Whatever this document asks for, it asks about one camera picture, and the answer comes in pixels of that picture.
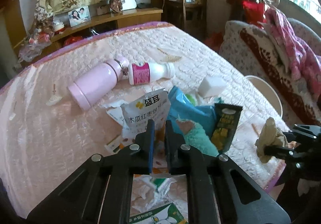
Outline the beige paper ball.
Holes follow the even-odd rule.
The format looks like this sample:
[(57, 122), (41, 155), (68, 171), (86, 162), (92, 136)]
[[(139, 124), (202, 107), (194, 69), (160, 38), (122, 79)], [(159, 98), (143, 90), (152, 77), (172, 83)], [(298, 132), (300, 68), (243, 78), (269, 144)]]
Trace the beige paper ball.
[(259, 138), (256, 140), (256, 154), (260, 159), (261, 163), (267, 163), (272, 156), (264, 154), (264, 149), (267, 146), (281, 146), (288, 148), (288, 141), (286, 136), (282, 133), (282, 130), (275, 124), (275, 120), (269, 117), (260, 133)]

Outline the white snack bag chinese text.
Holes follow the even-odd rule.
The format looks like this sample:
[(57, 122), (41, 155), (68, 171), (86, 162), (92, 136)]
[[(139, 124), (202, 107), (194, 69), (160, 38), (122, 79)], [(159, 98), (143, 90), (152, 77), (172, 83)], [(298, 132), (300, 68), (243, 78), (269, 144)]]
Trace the white snack bag chinese text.
[(170, 106), (168, 92), (165, 89), (151, 91), (129, 104), (121, 105), (125, 119), (125, 126), (122, 130), (124, 144), (129, 144), (137, 134), (145, 132), (148, 120), (153, 120), (154, 155), (157, 159), (164, 157), (165, 122)]

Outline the white round trash bin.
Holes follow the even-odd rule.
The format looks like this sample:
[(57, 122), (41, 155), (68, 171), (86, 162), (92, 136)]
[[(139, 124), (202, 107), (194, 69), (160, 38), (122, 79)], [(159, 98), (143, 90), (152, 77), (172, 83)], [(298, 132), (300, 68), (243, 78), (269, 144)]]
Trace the white round trash bin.
[(269, 101), (269, 103), (276, 110), (278, 115), (283, 116), (283, 106), (278, 94), (275, 90), (263, 79), (253, 75), (245, 76), (253, 86)]

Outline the green white paper packet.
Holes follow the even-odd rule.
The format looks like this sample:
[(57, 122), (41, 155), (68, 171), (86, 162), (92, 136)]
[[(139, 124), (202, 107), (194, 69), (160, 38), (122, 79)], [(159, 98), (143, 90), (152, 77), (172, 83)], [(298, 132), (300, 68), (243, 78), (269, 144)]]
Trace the green white paper packet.
[(129, 218), (131, 224), (188, 223), (173, 203)]

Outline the black yellow snack wrapper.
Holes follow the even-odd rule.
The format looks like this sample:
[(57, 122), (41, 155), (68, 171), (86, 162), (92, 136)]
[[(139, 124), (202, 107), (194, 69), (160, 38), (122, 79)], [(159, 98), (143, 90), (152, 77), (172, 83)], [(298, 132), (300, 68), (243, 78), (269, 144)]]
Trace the black yellow snack wrapper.
[(226, 153), (232, 144), (243, 107), (227, 103), (216, 103), (214, 107), (217, 122), (211, 142), (219, 154), (222, 154)]

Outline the pink floral blanket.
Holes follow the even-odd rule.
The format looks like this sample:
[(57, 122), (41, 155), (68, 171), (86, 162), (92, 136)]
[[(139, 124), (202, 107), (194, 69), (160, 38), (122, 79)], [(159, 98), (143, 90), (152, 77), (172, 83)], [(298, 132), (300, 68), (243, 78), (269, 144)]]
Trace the pink floral blanket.
[(283, 12), (269, 8), (265, 11), (265, 18), (272, 37), (285, 50), (292, 80), (304, 78), (311, 96), (317, 100), (320, 97), (320, 56), (296, 36)]

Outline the pink quilted mattress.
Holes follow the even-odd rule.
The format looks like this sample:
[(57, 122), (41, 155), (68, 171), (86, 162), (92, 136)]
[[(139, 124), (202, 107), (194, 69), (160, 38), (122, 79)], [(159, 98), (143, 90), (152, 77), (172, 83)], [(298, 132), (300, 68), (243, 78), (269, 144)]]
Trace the pink quilted mattress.
[[(172, 61), (175, 77), (136, 87), (122, 80), (99, 103), (82, 111), (67, 87), (97, 64), (120, 55), (132, 63)], [(261, 163), (255, 142), (267, 118), (274, 118), (285, 131), (286, 123), (223, 57), (173, 25), (149, 23), (64, 47), (26, 68), (1, 89), (1, 180), (18, 216), (26, 217), (92, 154), (108, 154), (105, 145), (121, 127), (107, 114), (106, 103), (131, 102), (150, 91), (173, 86), (188, 93), (206, 76), (221, 77), (227, 84), (221, 93), (223, 101), (243, 107), (228, 155), (269, 191), (285, 165), (275, 158)], [(47, 106), (53, 84), (63, 98)]]

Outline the blue plastic wrapper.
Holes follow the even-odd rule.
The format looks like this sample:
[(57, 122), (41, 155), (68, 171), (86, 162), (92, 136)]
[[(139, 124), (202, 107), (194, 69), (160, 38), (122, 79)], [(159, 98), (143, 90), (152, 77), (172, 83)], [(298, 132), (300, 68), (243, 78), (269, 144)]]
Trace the blue plastic wrapper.
[(176, 123), (177, 119), (191, 120), (201, 124), (206, 134), (211, 137), (216, 125), (214, 106), (193, 106), (186, 95), (176, 86), (168, 93), (171, 107), (167, 119), (172, 122), (175, 133), (183, 134)]

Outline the floral covered sofa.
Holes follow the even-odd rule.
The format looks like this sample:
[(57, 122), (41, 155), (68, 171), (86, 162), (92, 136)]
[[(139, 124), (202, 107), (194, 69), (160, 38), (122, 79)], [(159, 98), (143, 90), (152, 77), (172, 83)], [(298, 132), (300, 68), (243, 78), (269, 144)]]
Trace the floral covered sofa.
[(282, 118), (295, 123), (320, 125), (320, 108), (303, 79), (292, 81), (268, 34), (255, 25), (227, 21), (219, 54), (245, 76), (265, 80), (282, 104)]

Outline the pink thermos bottle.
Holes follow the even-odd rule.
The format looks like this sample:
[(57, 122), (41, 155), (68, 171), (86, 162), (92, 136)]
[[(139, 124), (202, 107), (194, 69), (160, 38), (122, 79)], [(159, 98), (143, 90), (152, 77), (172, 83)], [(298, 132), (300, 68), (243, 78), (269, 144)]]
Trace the pink thermos bottle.
[(109, 59), (93, 67), (67, 88), (83, 111), (89, 110), (128, 74), (129, 60), (123, 56)]

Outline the small white tassel ornament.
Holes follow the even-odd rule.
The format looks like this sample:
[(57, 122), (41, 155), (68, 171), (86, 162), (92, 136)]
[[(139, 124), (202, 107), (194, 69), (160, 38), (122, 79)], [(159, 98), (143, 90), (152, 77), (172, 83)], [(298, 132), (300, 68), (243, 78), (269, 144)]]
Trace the small white tassel ornament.
[(54, 106), (62, 100), (62, 96), (57, 95), (56, 85), (53, 84), (52, 95), (49, 100), (46, 102), (47, 106)]

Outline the white bottle magenta label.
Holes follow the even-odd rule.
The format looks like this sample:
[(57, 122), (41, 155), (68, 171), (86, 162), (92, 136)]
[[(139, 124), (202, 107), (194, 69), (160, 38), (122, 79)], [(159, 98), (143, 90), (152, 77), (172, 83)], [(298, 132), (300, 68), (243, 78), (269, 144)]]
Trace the white bottle magenta label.
[(173, 63), (132, 63), (128, 68), (130, 85), (149, 84), (162, 78), (171, 79), (175, 76)]

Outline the red hanging garment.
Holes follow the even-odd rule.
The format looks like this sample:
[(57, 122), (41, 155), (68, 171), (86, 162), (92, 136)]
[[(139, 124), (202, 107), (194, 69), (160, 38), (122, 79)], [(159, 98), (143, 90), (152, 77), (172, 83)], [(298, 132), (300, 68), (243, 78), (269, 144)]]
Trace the red hanging garment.
[(259, 0), (226, 0), (231, 6), (229, 20), (243, 21), (263, 28), (265, 4)]

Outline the wooden chair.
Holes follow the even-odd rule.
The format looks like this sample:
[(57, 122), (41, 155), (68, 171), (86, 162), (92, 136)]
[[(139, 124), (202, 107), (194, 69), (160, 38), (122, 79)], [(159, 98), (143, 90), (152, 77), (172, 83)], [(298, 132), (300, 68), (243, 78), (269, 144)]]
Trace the wooden chair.
[(164, 0), (163, 19), (201, 41), (207, 33), (207, 0)]

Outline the framed couple photo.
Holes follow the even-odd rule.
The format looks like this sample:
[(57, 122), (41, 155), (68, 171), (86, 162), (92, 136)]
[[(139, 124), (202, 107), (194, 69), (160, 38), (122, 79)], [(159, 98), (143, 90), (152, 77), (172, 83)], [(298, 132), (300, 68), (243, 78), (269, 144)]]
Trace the framed couple photo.
[(80, 8), (76, 8), (75, 10), (69, 11), (68, 17), (71, 27), (75, 27), (84, 22), (88, 22), (91, 20), (89, 7), (86, 5)]

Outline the white teapot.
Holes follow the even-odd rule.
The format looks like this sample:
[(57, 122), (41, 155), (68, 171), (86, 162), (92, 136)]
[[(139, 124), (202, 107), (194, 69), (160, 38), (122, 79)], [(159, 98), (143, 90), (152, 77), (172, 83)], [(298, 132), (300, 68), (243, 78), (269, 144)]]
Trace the white teapot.
[(122, 1), (122, 11), (135, 9), (137, 7), (136, 0), (121, 0)]

